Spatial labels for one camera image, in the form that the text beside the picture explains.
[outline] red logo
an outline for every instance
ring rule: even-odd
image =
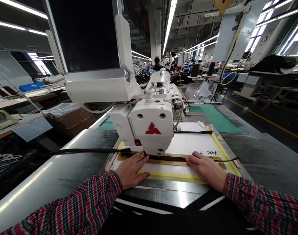
[[[159,132],[159,130],[157,128],[154,128],[154,124],[151,123],[149,126],[149,130],[146,132],[146,134],[161,134],[161,132]]]

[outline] cardboard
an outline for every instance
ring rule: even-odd
[[[93,113],[83,108],[79,108],[60,117],[51,117],[48,119],[54,128],[69,138],[74,138],[82,130],[88,129],[96,120]]]

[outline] hand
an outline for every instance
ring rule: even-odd
[[[215,161],[196,151],[186,161],[205,182],[223,192],[227,173]]]
[[[123,190],[137,186],[150,176],[149,172],[144,172],[136,177],[137,171],[143,167],[148,159],[149,155],[144,156],[143,151],[141,151],[119,165],[115,172],[122,183]]]

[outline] plaid shirt sleeve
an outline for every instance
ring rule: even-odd
[[[1,234],[96,234],[121,192],[116,173],[94,175]]]
[[[298,234],[298,199],[229,173],[224,195],[265,234]]]

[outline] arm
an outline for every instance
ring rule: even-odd
[[[234,202],[246,220],[266,234],[298,234],[298,199],[226,173],[216,162],[193,152],[187,163],[209,185]]]
[[[229,173],[224,195],[266,234],[298,233],[298,199]]]
[[[44,205],[1,234],[97,233],[121,192],[116,173],[92,176],[68,197]]]

